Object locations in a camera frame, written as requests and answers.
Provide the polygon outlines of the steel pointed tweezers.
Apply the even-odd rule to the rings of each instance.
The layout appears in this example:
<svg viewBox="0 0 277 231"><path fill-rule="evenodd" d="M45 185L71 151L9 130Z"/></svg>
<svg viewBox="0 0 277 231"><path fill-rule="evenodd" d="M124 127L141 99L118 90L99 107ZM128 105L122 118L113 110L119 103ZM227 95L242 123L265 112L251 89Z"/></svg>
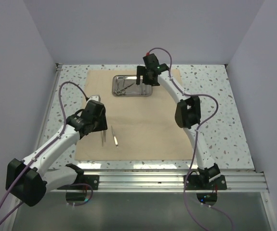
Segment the steel pointed tweezers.
<svg viewBox="0 0 277 231"><path fill-rule="evenodd" d="M102 142L102 147L104 147L106 143L106 130L101 131L101 142Z"/></svg>

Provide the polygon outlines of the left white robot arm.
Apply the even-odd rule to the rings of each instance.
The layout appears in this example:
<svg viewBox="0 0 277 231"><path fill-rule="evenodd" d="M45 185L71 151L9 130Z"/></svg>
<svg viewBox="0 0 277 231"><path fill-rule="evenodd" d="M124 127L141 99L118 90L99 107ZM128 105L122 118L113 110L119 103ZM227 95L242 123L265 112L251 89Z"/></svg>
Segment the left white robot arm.
<svg viewBox="0 0 277 231"><path fill-rule="evenodd" d="M49 171L49 167L70 146L93 132L107 130L106 109L98 95L92 96L84 109L66 119L56 134L23 160L13 159L7 166L6 190L28 206L36 205L46 193L72 187L92 191L84 171L75 164Z"/></svg>

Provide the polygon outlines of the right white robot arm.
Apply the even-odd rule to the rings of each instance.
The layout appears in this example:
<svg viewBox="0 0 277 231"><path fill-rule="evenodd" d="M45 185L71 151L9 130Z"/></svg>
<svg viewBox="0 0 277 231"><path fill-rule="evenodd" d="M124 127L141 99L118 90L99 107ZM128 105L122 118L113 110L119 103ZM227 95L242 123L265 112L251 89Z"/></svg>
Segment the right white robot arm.
<svg viewBox="0 0 277 231"><path fill-rule="evenodd" d="M204 138L198 139L198 129L203 123L199 95L191 95L184 91L180 83L171 75L170 67L160 64L155 54L147 53L143 61L145 65L136 68L136 84L164 87L176 102L175 122L185 131L193 145L192 159L196 159L198 173L187 176L186 180L204 189L211 188L221 173L208 151Z"/></svg>

